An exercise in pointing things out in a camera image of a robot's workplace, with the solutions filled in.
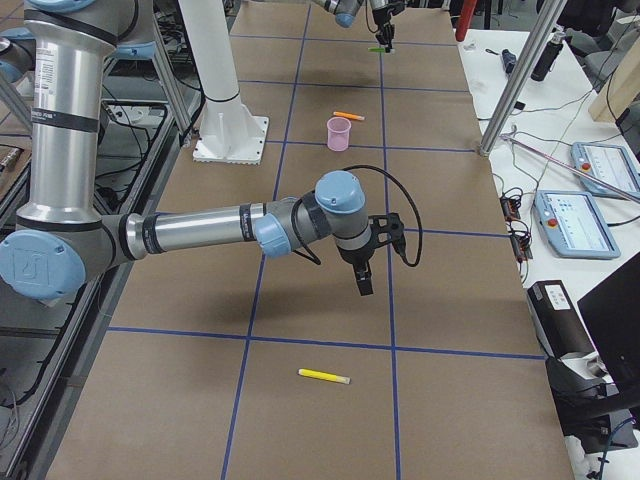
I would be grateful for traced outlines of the orange highlighter pen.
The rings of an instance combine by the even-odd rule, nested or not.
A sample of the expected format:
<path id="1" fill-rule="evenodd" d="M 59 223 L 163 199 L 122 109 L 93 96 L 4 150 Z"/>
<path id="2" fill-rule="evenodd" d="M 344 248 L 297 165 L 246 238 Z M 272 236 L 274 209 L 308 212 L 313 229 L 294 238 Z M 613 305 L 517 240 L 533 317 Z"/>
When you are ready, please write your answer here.
<path id="1" fill-rule="evenodd" d="M 365 121 L 366 119 L 366 117 L 363 115 L 358 115 L 358 114 L 349 113 L 349 112 L 334 111 L 332 112 L 332 114 L 335 117 L 345 118 L 353 121 Z"/>

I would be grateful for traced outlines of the pink plastic pen holder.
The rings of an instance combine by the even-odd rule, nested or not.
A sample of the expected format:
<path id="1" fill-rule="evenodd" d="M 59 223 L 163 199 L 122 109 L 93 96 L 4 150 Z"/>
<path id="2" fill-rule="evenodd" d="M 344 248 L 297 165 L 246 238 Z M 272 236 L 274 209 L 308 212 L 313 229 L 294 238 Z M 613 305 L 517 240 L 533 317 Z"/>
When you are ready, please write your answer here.
<path id="1" fill-rule="evenodd" d="M 335 152 L 342 152 L 349 147 L 351 122 L 347 118 L 334 116 L 327 123 L 327 147 Z"/>

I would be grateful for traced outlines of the yellow highlighter pen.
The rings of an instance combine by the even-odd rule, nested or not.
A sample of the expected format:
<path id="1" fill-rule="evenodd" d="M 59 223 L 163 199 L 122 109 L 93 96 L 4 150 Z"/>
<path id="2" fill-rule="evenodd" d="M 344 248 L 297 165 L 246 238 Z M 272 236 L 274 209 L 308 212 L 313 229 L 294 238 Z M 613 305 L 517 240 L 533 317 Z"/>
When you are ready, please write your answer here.
<path id="1" fill-rule="evenodd" d="M 304 378 L 327 381 L 327 382 L 338 383 L 343 385 L 349 385 L 351 383 L 350 377 L 323 372 L 323 371 L 300 368 L 297 371 L 297 374 Z"/>

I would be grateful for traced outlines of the red cylinder bottle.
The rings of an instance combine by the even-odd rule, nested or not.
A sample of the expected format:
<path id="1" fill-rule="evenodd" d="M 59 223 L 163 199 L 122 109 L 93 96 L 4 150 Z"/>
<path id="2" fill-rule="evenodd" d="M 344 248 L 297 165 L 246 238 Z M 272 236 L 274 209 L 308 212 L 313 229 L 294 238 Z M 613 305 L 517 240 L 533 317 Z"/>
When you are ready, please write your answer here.
<path id="1" fill-rule="evenodd" d="M 474 16 L 476 4 L 477 0 L 465 0 L 463 2 L 455 28 L 455 39 L 457 42 L 463 42 L 465 40 L 466 33 Z"/>

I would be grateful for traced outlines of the folded blue umbrella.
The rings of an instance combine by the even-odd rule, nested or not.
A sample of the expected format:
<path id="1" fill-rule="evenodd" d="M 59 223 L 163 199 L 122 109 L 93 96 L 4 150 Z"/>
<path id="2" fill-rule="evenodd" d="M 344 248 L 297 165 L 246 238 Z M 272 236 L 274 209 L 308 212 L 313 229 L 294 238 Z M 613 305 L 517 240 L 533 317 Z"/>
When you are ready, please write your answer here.
<path id="1" fill-rule="evenodd" d="M 503 49 L 501 52 L 501 61 L 504 73 L 510 76 L 515 69 L 517 57 L 508 49 Z"/>

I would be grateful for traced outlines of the black water bottle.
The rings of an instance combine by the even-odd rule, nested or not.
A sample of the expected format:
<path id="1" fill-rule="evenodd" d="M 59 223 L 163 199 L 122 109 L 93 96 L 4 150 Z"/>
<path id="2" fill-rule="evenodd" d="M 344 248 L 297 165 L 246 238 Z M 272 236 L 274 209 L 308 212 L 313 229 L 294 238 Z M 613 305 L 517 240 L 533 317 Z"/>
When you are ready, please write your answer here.
<path id="1" fill-rule="evenodd" d="M 530 78 L 536 82 L 542 82 L 547 74 L 550 72 L 551 67 L 559 56 L 564 46 L 564 39 L 566 33 L 561 30 L 557 30 L 551 39 L 545 45 L 545 48 L 538 59 Z"/>

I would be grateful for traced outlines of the black cardboard box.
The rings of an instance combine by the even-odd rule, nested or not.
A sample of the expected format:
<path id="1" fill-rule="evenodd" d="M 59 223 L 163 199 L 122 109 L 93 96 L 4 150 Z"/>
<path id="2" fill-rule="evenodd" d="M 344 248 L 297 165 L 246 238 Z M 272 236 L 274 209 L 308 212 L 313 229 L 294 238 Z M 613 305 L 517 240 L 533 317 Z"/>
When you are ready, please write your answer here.
<path id="1" fill-rule="evenodd" d="M 552 358 L 584 358 L 595 352 L 577 310 L 561 280 L 535 282 L 527 302 L 538 340 Z"/>

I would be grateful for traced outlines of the near blue teach pendant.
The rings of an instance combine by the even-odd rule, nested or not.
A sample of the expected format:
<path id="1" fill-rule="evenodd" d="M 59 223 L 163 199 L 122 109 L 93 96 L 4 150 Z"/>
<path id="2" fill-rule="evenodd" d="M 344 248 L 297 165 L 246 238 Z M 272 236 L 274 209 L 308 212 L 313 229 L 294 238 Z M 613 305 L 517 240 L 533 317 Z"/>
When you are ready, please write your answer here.
<path id="1" fill-rule="evenodd" d="M 533 209 L 543 236 L 558 257 L 620 257 L 620 249 L 590 193 L 538 190 Z"/>

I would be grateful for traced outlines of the blue teach pendant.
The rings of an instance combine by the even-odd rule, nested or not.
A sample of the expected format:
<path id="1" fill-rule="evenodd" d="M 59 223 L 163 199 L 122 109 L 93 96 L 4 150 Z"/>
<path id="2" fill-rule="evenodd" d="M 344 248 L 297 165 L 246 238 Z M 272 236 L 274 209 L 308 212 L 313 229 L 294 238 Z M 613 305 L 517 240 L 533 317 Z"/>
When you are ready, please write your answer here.
<path id="1" fill-rule="evenodd" d="M 558 257 L 620 257 L 620 249 L 590 193 L 538 190 L 533 209 L 543 236 Z"/>
<path id="2" fill-rule="evenodd" d="M 580 172 L 639 197 L 639 173 L 624 147 L 576 142 L 571 146 L 571 158 Z"/>

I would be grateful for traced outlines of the black computer monitor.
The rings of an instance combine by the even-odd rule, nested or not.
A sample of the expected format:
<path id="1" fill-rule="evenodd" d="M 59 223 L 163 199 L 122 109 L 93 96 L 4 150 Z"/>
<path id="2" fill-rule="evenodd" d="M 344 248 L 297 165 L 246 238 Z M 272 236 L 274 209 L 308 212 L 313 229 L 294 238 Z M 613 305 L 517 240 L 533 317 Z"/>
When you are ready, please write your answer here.
<path id="1" fill-rule="evenodd" d="M 639 254 L 579 301 L 586 329 L 620 392 L 639 386 Z"/>

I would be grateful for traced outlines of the far blue teach pendant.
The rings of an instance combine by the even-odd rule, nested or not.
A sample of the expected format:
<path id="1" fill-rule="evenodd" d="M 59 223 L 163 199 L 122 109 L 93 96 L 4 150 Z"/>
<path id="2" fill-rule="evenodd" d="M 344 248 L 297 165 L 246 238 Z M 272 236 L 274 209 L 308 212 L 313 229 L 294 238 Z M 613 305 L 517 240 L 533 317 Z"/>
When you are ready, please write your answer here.
<path id="1" fill-rule="evenodd" d="M 571 158 L 580 172 L 639 197 L 639 173 L 624 147 L 576 142 L 571 146 Z"/>

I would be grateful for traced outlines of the aluminium frame post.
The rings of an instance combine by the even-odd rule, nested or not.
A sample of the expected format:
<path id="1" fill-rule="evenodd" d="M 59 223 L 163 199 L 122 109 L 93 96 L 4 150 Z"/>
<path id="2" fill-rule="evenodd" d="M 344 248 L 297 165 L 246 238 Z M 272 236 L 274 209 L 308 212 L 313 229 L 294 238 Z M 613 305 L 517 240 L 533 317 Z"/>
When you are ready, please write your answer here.
<path id="1" fill-rule="evenodd" d="M 556 25 L 557 19 L 565 8 L 567 0 L 545 1 L 539 16 L 529 33 L 522 51 L 511 73 L 506 87 L 496 105 L 489 124 L 479 145 L 479 154 L 488 157 L 496 140 L 512 113 L 515 103 L 530 77 L 536 62 L 547 42 L 548 35 Z"/>

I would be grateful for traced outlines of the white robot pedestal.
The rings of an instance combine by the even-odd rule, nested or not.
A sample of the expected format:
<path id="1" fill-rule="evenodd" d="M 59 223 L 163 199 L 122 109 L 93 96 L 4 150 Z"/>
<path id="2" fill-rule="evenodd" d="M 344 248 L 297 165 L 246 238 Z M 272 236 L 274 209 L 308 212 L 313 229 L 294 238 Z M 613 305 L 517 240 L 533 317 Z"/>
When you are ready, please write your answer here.
<path id="1" fill-rule="evenodd" d="M 205 105 L 193 157 L 199 162 L 257 165 L 269 126 L 244 105 L 221 1 L 179 3 Z"/>

